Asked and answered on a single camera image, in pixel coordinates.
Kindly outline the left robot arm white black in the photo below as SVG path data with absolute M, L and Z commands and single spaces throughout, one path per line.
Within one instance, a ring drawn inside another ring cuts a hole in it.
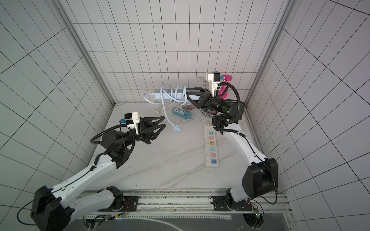
M 76 175 L 51 188 L 43 186 L 34 195 L 30 216 L 41 231 L 62 231 L 74 220 L 100 209 L 120 212 L 129 208 L 123 192 L 109 186 L 100 192 L 79 198 L 101 178 L 123 166 L 134 151 L 136 141 L 151 144 L 166 127 L 163 116 L 139 117 L 138 113 L 125 114 L 118 125 L 91 138 L 105 152 Z

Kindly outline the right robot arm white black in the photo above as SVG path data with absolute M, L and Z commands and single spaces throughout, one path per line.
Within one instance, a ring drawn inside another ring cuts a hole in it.
M 218 93 L 211 93 L 201 87 L 186 89 L 186 96 L 197 109 L 217 112 L 217 115 L 212 118 L 214 130 L 224 135 L 247 163 L 247 169 L 239 184 L 227 191 L 229 204 L 262 197 L 269 192 L 277 192 L 277 161 L 274 158 L 267 158 L 243 133 L 239 121 L 242 119 L 245 104 L 241 101 L 237 89 L 227 82 L 222 82 L 220 85 L 231 89 L 236 99 L 222 99 Z

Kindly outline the teal power strip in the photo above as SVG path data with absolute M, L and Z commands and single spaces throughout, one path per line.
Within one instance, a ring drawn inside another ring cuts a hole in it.
M 177 108 L 177 107 L 175 107 L 172 110 L 172 113 L 181 117 L 181 118 L 184 118 L 184 119 L 191 119 L 192 118 L 192 114 L 190 112 L 185 111 L 185 110 L 180 109 L 180 108 Z

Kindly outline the white multicolour power strip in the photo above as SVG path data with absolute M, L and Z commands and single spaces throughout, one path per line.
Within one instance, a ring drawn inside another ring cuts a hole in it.
M 216 132 L 212 126 L 204 127 L 205 163 L 207 167 L 219 167 Z

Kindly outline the purple striped glass bowl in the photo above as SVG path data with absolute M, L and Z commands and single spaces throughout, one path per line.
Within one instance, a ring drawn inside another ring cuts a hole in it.
M 183 105 L 182 108 L 185 111 L 192 111 L 195 108 L 195 106 L 188 102 L 187 104 Z

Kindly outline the chrome glass holder stand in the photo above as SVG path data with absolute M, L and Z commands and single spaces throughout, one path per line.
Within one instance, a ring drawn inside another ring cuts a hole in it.
M 196 78 L 196 86 L 201 87 L 201 88 L 207 88 L 208 87 L 208 82 L 206 80 L 206 77 L 197 77 Z M 211 109 L 202 109 L 201 112 L 205 117 L 211 118 L 217 114 L 216 111 L 211 110 Z

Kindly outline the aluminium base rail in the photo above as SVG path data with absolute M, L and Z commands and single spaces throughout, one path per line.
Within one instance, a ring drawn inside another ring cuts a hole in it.
M 189 214 L 246 214 L 256 209 L 260 213 L 292 213 L 286 195 L 267 193 L 261 197 L 226 204 L 226 191 L 203 190 L 126 190 L 123 196 L 130 202 L 129 215 L 189 215 Z

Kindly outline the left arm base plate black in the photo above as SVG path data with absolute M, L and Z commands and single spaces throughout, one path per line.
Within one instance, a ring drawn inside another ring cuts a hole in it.
M 138 199 L 138 196 L 123 196 L 121 199 L 115 199 L 110 207 L 98 211 L 118 213 L 135 212 L 138 206 Z

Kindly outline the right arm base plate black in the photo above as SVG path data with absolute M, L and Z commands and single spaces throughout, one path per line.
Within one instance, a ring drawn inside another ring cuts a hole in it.
M 235 202 L 231 195 L 211 196 L 210 203 L 213 205 L 214 211 L 232 212 L 232 211 L 252 211 L 251 204 L 246 201 Z

